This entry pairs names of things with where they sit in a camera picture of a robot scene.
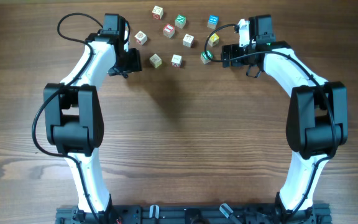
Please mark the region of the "red-edged wooden block top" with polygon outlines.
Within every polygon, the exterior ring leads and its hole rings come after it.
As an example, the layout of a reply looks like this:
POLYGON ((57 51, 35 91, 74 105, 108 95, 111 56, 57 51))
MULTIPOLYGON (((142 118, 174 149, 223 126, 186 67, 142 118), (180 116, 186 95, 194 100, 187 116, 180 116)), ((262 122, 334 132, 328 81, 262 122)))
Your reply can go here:
POLYGON ((162 16, 163 16, 163 8, 160 6, 154 6, 154 8, 152 10, 152 17, 154 19, 161 20, 162 16))

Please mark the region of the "green z block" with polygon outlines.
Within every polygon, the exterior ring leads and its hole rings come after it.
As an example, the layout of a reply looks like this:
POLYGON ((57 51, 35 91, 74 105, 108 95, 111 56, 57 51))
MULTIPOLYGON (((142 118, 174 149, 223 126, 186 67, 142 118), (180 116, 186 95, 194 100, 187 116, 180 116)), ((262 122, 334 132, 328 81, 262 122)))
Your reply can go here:
POLYGON ((178 27, 178 28, 184 28, 186 24, 186 17, 179 14, 177 15, 176 19, 175 19, 175 25, 178 27))
POLYGON ((207 50, 206 52, 202 52, 201 53, 201 61, 204 63, 204 64, 207 64, 210 62, 210 59, 213 58, 213 55, 212 53, 207 50))

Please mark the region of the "wooden block airplane drawing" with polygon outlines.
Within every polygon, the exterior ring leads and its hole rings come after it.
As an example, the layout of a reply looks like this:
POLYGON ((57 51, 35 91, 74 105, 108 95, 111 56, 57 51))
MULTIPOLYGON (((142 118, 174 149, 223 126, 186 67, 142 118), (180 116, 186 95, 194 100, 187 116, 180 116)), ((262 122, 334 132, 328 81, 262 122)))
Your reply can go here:
POLYGON ((185 34, 185 36, 183 38, 183 45, 191 48, 191 46, 193 45, 193 42, 194 42, 194 37, 190 34, 185 34))

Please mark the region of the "wooden block red drawing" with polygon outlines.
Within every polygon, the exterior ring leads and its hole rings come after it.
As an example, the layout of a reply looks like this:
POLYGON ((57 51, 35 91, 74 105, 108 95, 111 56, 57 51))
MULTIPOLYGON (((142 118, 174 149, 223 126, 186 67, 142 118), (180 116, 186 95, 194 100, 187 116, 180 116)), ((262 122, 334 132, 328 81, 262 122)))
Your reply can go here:
POLYGON ((135 37, 135 41, 140 45, 144 45, 148 40, 147 35, 141 30, 138 31, 138 33, 136 33, 134 37, 135 37))

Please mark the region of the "blue block right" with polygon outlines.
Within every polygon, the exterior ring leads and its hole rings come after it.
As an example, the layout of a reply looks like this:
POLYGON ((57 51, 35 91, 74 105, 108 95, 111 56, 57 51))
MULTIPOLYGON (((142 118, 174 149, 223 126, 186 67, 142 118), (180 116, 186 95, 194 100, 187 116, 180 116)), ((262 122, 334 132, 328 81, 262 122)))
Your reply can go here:
POLYGON ((210 29, 216 29, 219 21, 219 17, 215 15, 210 15, 207 23, 207 27, 210 29))

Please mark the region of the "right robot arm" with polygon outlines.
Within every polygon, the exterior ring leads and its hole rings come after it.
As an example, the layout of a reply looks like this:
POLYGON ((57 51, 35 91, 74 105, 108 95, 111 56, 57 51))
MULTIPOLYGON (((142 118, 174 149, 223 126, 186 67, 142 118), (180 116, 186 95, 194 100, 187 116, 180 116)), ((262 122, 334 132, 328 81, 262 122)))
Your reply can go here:
POLYGON ((275 202, 276 222, 311 221, 313 194, 324 166, 347 141, 347 90, 313 73, 285 42, 270 15, 241 19, 238 44, 222 47, 223 67, 258 67, 289 95, 286 138, 292 150, 286 181, 275 202))

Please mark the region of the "wooden block yellow side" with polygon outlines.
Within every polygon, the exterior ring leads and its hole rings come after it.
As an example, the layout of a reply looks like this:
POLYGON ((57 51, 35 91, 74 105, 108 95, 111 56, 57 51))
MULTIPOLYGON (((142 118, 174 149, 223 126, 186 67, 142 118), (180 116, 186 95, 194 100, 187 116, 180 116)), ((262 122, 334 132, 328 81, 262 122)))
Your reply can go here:
POLYGON ((162 64, 162 59, 157 54, 153 54, 153 56, 149 58, 149 62, 154 68, 158 68, 162 64))

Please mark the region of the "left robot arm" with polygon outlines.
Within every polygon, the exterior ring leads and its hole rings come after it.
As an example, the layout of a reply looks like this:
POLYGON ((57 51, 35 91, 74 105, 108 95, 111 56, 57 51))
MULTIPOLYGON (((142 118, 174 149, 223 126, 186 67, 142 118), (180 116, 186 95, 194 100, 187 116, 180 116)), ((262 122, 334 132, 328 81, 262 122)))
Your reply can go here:
POLYGON ((57 223, 121 223, 106 188, 99 161, 104 136, 104 121, 98 89, 106 76, 122 76, 142 70, 140 53, 129 48, 130 25, 119 14, 106 14, 100 30, 91 33, 82 44, 83 55, 60 83, 44 88, 44 103, 35 115, 45 115, 48 142, 57 148, 70 166, 78 193, 73 210, 59 209, 57 223))

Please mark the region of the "yellow block right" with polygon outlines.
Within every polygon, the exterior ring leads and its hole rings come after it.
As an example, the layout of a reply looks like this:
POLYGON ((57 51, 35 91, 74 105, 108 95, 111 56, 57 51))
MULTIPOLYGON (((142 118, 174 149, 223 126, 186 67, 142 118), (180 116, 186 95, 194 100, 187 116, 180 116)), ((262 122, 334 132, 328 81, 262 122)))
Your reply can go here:
POLYGON ((219 43, 219 36, 214 33, 208 40, 208 45, 211 47, 216 46, 219 43))

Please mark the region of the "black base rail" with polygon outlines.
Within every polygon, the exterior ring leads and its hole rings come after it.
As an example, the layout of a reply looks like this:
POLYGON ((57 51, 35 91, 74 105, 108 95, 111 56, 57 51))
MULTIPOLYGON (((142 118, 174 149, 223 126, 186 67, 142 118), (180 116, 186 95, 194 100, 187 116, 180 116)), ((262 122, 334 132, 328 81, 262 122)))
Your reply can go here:
MULTIPOLYGON (((273 203, 254 203, 245 206, 232 206, 232 217, 226 217, 219 206, 199 207, 159 207, 152 205, 141 207, 138 205, 114 206, 121 218, 119 223, 283 223, 275 219, 280 214, 280 209, 273 203)), ((306 220, 294 220, 288 223, 319 223, 331 224, 333 219, 329 204, 314 204, 311 215, 306 220)), ((55 223, 98 223, 90 215, 83 213, 77 207, 58 208, 55 215, 55 223)))

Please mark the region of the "red I block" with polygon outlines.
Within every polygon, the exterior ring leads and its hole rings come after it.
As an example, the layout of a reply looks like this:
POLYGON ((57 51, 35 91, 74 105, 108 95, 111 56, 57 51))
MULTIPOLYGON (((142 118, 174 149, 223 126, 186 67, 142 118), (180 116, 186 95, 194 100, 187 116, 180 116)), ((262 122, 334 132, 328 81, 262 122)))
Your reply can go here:
POLYGON ((166 24, 166 26, 163 28, 163 34, 164 36, 171 39, 175 34, 175 27, 172 26, 171 24, 166 24))

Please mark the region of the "wooden block red triangle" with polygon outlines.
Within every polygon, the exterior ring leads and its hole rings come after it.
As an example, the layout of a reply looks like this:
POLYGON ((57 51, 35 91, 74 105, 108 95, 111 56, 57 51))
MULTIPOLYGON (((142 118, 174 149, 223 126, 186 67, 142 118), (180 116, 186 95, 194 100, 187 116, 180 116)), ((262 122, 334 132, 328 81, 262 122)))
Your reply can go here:
POLYGON ((177 55, 177 54, 173 54, 172 56, 172 60, 171 60, 171 65, 173 67, 181 67, 181 63, 182 63, 182 56, 181 55, 177 55))

